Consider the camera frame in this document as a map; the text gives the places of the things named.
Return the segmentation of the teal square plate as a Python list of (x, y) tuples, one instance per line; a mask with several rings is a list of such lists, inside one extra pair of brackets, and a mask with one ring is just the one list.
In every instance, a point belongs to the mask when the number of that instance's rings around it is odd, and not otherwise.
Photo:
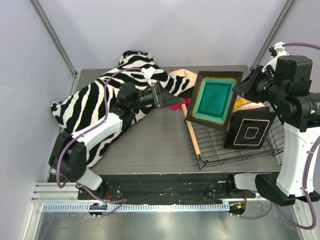
[(237, 99), (233, 88), (243, 75), (242, 71), (199, 71), (185, 119), (226, 132)]

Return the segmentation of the beige bucket hat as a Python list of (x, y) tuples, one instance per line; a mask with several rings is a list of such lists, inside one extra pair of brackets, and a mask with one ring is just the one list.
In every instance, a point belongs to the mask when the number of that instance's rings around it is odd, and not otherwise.
[(198, 75), (187, 69), (172, 70), (168, 75), (173, 80), (169, 92), (181, 99), (190, 99)]

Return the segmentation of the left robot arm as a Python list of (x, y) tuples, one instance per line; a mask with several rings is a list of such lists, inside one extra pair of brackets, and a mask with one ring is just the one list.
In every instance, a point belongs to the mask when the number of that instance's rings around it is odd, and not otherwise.
[(166, 108), (182, 103), (182, 99), (165, 90), (160, 82), (152, 83), (144, 90), (137, 90), (132, 82), (120, 86), (116, 103), (96, 123), (75, 133), (62, 132), (58, 135), (49, 165), (72, 183), (86, 186), (93, 198), (100, 200), (107, 192), (103, 179), (87, 166), (90, 150), (129, 127), (135, 117), (134, 111), (141, 107)]

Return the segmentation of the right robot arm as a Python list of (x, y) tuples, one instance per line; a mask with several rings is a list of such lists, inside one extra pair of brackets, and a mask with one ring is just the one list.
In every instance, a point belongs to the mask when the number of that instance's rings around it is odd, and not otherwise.
[(283, 121), (284, 149), (279, 172), (234, 175), (225, 186), (230, 197), (250, 190), (279, 206), (320, 200), (313, 182), (320, 146), (320, 95), (310, 92), (312, 66), (306, 56), (278, 56), (275, 65), (258, 65), (232, 89), (247, 100), (277, 107), (275, 112)]

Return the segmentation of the black square plate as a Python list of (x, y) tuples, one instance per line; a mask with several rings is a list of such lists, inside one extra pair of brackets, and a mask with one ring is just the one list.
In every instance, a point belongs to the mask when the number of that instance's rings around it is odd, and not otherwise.
[(231, 115), (225, 149), (260, 149), (276, 118), (268, 106), (238, 110)]

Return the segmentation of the yellow dotted plate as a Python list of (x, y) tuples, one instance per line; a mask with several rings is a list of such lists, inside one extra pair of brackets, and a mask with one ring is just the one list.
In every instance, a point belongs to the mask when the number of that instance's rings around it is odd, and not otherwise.
[(236, 112), (238, 110), (244, 110), (244, 109), (254, 107), (254, 106), (257, 106), (257, 103), (240, 97), (235, 101), (235, 104), (233, 107), (233, 112)]

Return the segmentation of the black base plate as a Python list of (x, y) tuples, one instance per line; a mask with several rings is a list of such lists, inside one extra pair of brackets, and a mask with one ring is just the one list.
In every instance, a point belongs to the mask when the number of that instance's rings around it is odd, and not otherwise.
[(218, 204), (223, 199), (254, 199), (235, 189), (230, 173), (105, 174), (93, 194), (103, 200), (126, 199), (128, 205)]

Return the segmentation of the orange dotted plate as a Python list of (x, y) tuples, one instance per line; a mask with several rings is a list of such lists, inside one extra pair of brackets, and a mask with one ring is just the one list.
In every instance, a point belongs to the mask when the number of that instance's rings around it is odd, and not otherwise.
[(247, 105), (245, 109), (251, 110), (251, 109), (257, 109), (257, 108), (263, 108), (263, 107), (265, 107), (265, 104), (262, 102), (259, 102), (259, 103), (251, 102)]

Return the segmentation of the zebra print blanket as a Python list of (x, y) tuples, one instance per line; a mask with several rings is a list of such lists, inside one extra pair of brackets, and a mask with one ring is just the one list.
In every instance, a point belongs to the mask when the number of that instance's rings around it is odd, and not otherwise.
[(167, 72), (156, 65), (151, 54), (127, 50), (120, 57), (116, 67), (103, 73), (92, 83), (63, 101), (52, 102), (50, 109), (53, 117), (69, 134), (94, 124), (105, 116), (106, 108), (111, 108), (116, 103), (121, 84), (132, 82), (138, 90), (147, 87), (148, 84), (141, 69), (149, 67), (155, 68), (152, 82), (159, 81), (169, 92), (172, 89), (173, 80)]

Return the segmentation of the pink cloth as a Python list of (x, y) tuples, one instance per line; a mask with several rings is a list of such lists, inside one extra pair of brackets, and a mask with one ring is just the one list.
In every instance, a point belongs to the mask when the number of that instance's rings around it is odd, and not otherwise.
[(190, 98), (184, 98), (184, 99), (182, 99), (181, 103), (173, 104), (173, 105), (170, 106), (170, 108), (175, 111), (177, 109), (182, 109), (182, 105), (185, 105), (186, 108), (189, 109), (190, 103), (191, 103), (191, 99)]

